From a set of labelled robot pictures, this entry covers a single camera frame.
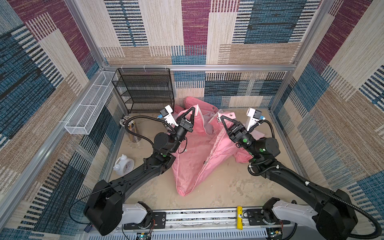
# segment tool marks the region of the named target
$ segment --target robotic arm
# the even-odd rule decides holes
[[[185,139],[187,132],[193,131],[192,128],[195,116],[194,107],[180,115],[176,121],[171,115],[172,109],[169,105],[160,112],[161,115],[159,118],[135,116],[128,119],[125,123],[125,129],[129,133],[142,137],[152,144],[152,155],[149,158],[143,159],[144,163],[141,166],[124,176],[110,182],[104,180],[98,182],[87,201],[84,208],[84,215],[102,236],[107,235],[114,230],[121,222],[122,217],[130,219],[127,222],[123,221],[124,223],[132,222],[132,217],[126,216],[128,214],[124,214],[122,209],[125,200],[146,182],[163,174],[172,166],[176,157],[171,153],[177,151],[181,142]],[[187,120],[186,115],[190,112],[192,112],[192,114],[189,120]],[[155,136],[153,143],[150,139],[131,132],[128,129],[128,123],[136,118],[147,118],[162,122],[170,134],[168,135],[164,132],[159,132]],[[142,215],[142,217],[136,216],[136,219],[139,219],[136,223],[140,223],[143,228],[147,227],[152,220],[152,210],[142,202],[135,204],[130,210],[133,208],[136,208],[136,213]]]
[[[340,189],[334,192],[318,186],[277,161],[275,157],[280,154],[280,150],[272,124],[265,120],[258,110],[250,108],[247,115],[250,117],[247,127],[225,116],[221,116],[220,119],[229,138],[252,155],[248,172],[253,176],[262,176],[277,182],[311,207],[289,204],[272,198],[263,206],[263,218],[266,222],[291,220],[316,229],[327,240],[345,240],[347,237],[373,239],[381,235],[381,227],[377,220],[353,205],[347,193]],[[228,127],[225,121],[233,125]],[[270,126],[272,137],[255,140],[250,133],[263,122]],[[355,210],[374,224],[375,232],[368,235],[351,234],[358,223]]]

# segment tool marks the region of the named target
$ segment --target pink garment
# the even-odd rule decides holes
[[[231,155],[235,156],[237,162],[248,162],[251,159],[251,155],[247,151],[236,147],[235,143],[229,139],[223,124],[217,121],[217,117],[221,115],[234,119],[236,118],[234,113],[220,113],[222,111],[209,103],[187,97],[185,107],[189,109],[192,106],[196,109],[195,122],[193,132],[186,135],[187,152],[174,153],[176,160],[172,165],[177,192],[181,196],[189,194]],[[256,130],[252,132],[252,135],[255,139],[264,136]],[[185,144],[182,143],[179,151],[182,151],[184,146]]]

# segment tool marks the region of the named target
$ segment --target white mesh basket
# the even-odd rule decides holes
[[[65,129],[70,134],[90,134],[105,102],[113,90],[112,79],[117,81],[115,72],[103,71],[98,76],[65,124]]]

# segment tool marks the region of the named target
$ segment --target yellow object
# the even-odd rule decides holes
[[[243,230],[243,207],[237,206],[237,229]]]

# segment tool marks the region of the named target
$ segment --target black mesh shelf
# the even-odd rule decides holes
[[[158,113],[166,105],[174,108],[168,68],[119,68],[112,81],[130,113]]]

